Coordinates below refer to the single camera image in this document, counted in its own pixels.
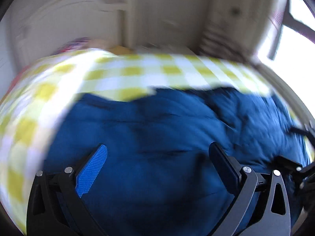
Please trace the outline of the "blue quilted puffer jacket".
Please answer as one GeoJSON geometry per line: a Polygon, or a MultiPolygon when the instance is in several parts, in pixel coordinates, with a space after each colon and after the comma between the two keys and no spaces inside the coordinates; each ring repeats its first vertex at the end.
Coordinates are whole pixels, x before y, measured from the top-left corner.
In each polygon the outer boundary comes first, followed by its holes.
{"type": "Polygon", "coordinates": [[[82,201],[108,235],[206,235],[233,195],[209,160],[217,142],[257,173],[277,156],[310,163],[303,137],[276,95],[233,88],[157,89],[116,102],[86,94],[70,110],[44,162],[58,173],[99,145],[107,159],[82,201]]]}

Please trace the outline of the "yellow checkered quilt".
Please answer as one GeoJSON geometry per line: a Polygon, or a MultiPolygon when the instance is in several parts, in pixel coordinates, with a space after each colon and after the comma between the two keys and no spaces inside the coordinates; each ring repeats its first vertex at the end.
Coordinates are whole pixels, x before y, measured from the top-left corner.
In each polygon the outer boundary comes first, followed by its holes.
{"type": "Polygon", "coordinates": [[[271,84],[252,67],[205,56],[89,49],[38,60],[17,76],[1,100],[1,203],[17,228],[26,231],[31,181],[63,114],[79,95],[127,101],[162,86],[272,93],[271,84]]]}

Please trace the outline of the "dark framed window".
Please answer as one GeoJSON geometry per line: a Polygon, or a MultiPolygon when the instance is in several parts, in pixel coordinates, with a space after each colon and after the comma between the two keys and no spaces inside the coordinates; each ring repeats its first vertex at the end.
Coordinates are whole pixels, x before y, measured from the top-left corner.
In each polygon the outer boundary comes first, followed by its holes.
{"type": "Polygon", "coordinates": [[[286,0],[280,30],[273,41],[268,58],[274,60],[279,50],[284,27],[314,43],[314,25],[307,25],[307,23],[314,23],[314,0],[286,0]]]}

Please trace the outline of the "colourful patterned cushion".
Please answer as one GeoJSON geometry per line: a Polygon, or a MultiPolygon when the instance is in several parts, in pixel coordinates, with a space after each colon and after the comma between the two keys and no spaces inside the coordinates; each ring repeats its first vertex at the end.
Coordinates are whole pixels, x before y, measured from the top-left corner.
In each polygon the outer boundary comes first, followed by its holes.
{"type": "Polygon", "coordinates": [[[61,47],[59,47],[56,51],[52,53],[52,55],[85,49],[86,46],[88,45],[88,42],[90,42],[90,40],[91,38],[87,38],[87,37],[74,39],[62,45],[61,47]]]}

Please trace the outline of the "orange floral bed sheet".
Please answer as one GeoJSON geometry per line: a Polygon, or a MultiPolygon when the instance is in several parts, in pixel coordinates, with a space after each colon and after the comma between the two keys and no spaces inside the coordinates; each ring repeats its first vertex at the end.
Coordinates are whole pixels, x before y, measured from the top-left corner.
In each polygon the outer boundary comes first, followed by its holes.
{"type": "Polygon", "coordinates": [[[134,54],[133,49],[124,47],[124,46],[115,46],[108,49],[108,51],[115,55],[129,55],[134,54]]]}

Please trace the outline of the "patterned beige curtain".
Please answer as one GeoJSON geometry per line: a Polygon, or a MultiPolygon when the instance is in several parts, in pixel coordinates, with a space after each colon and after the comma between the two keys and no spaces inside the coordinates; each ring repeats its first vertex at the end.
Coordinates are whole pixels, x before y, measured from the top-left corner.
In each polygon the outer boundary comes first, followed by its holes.
{"type": "Polygon", "coordinates": [[[210,0],[199,54],[242,62],[267,56],[287,0],[210,0]]]}

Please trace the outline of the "white wooden headboard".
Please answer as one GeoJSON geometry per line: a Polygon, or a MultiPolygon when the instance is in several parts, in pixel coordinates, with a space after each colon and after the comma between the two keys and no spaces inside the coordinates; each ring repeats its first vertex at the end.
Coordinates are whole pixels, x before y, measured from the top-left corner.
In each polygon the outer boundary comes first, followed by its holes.
{"type": "Polygon", "coordinates": [[[136,45],[136,0],[51,0],[23,19],[17,53],[23,66],[79,37],[136,45]]]}

